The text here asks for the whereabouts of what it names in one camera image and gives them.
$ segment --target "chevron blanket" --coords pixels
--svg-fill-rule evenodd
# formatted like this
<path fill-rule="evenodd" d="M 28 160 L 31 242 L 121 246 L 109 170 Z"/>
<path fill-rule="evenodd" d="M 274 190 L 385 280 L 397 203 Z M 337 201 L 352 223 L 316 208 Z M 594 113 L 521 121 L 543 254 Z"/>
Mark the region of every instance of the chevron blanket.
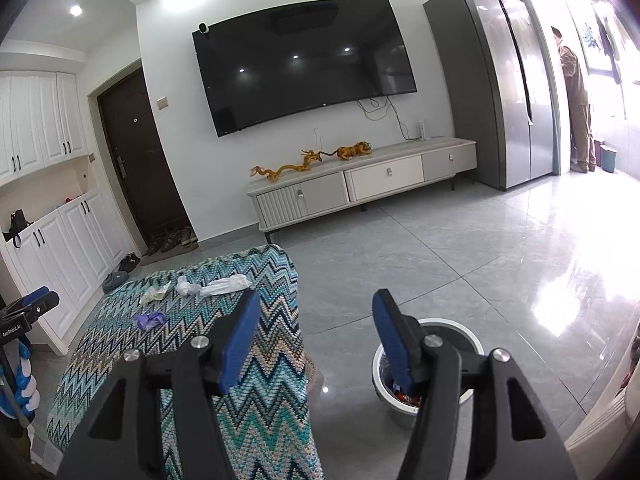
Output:
<path fill-rule="evenodd" d="M 139 348 L 145 354 L 175 350 L 191 337 L 207 333 L 217 317 L 234 309 L 241 295 L 182 297 L 173 289 L 178 276 L 204 286 L 232 274 L 248 276 L 260 293 L 262 309 L 238 386 L 228 396 L 213 399 L 236 476 L 239 480 L 321 480 L 306 406 L 296 303 L 298 274 L 287 254 L 273 245 L 156 272 L 105 296 L 56 392 L 47 423 L 52 443 L 62 451 L 67 448 L 92 397 L 126 349 Z M 143 311 L 138 300 L 149 286 L 162 286 L 168 280 L 172 288 L 164 300 L 148 306 L 164 312 L 167 322 L 142 332 L 131 320 Z M 170 390 L 161 392 L 161 425 L 168 477 L 180 479 Z"/>

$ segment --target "wall-mounted tv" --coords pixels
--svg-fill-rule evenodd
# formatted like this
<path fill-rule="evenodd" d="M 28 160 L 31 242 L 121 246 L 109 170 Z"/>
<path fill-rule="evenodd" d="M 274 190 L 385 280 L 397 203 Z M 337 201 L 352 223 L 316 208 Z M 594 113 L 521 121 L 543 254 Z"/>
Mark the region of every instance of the wall-mounted tv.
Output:
<path fill-rule="evenodd" d="M 219 137 L 322 106 L 415 92 L 389 0 L 259 10 L 193 33 Z"/>

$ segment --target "stainless steel refrigerator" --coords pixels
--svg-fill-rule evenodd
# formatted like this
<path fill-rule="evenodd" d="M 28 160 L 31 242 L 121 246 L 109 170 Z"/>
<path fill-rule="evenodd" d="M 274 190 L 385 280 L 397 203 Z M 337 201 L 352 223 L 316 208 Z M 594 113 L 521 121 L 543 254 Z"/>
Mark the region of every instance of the stainless steel refrigerator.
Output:
<path fill-rule="evenodd" d="M 475 140 L 477 179 L 507 189 L 553 171 L 549 83 L 520 0 L 424 4 L 449 90 L 456 136 Z"/>

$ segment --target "gray tile floor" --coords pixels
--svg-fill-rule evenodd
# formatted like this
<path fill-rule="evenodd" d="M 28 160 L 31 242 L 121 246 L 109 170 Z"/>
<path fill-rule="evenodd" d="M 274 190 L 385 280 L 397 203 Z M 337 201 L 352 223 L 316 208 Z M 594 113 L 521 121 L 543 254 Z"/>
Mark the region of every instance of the gray tile floor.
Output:
<path fill-rule="evenodd" d="M 408 433 L 371 384 L 379 345 L 370 301 L 389 288 L 401 310 L 470 328 L 509 349 L 563 437 L 613 373 L 640 316 L 640 182 L 625 174 L 547 177 L 509 192 L 462 181 L 414 190 L 274 236 L 300 275 L 300 327 L 324 374 L 312 431 L 329 480 L 391 479 Z M 264 243 L 252 235 L 142 267 L 136 277 Z M 43 405 L 64 365 L 34 364 Z M 471 403 L 461 409 L 451 478 L 464 478 Z"/>

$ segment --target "blue trash can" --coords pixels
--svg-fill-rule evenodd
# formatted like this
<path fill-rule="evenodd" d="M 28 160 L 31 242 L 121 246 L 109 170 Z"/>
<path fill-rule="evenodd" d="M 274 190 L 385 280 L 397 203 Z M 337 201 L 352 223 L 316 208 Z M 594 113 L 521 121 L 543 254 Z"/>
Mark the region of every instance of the blue trash can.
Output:
<path fill-rule="evenodd" d="M 618 150 L 614 150 L 609 146 L 601 145 L 600 149 L 602 150 L 600 156 L 602 158 L 602 169 L 604 171 L 608 171 L 609 173 L 613 173 L 616 171 L 616 153 Z"/>

